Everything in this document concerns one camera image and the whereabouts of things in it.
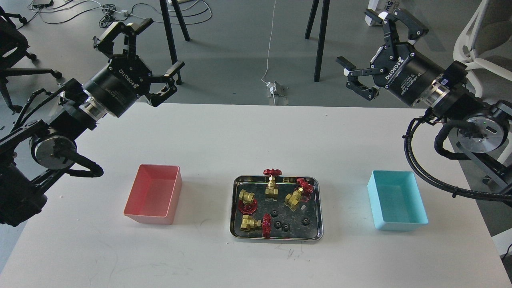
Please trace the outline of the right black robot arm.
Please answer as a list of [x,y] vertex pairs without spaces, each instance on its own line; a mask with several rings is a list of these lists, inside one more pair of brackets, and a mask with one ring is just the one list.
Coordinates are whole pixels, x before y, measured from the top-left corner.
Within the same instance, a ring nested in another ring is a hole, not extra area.
[[[511,206],[511,166],[505,166],[489,155],[507,139],[511,122],[511,103],[500,100],[488,104],[468,91],[466,65],[453,61],[447,68],[417,51],[415,40],[428,33],[428,28],[404,9],[365,14],[383,27],[384,45],[370,60],[370,67],[356,68],[349,60],[338,57],[344,67],[346,86],[366,100],[374,100],[380,88],[388,90],[407,106],[419,102],[428,105],[424,116],[414,118],[406,130],[404,152],[412,170],[434,187],[472,199],[499,201]],[[417,161],[412,140],[423,124],[442,123],[434,138],[434,150],[451,160],[470,160],[497,185],[498,191],[479,192],[443,182],[430,175]]]

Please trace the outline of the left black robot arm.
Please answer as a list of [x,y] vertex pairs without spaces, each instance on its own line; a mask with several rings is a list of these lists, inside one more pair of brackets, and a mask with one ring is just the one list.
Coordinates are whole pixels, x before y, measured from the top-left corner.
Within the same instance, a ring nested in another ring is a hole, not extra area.
[[[0,220],[18,226],[42,211],[46,191],[64,174],[97,178],[104,170],[93,160],[80,155],[76,139],[98,120],[110,114],[120,117],[142,96],[151,106],[159,106],[176,91],[174,75],[184,62],[174,62],[163,75],[154,74],[136,54],[136,37],[153,23],[116,22],[99,37],[94,47],[108,57],[108,63],[85,84],[68,80],[45,103],[55,97],[64,99],[64,107],[49,122],[28,122],[33,111],[24,106],[11,133],[1,139]],[[15,149],[29,139],[34,161],[46,168],[28,179],[15,164]]]

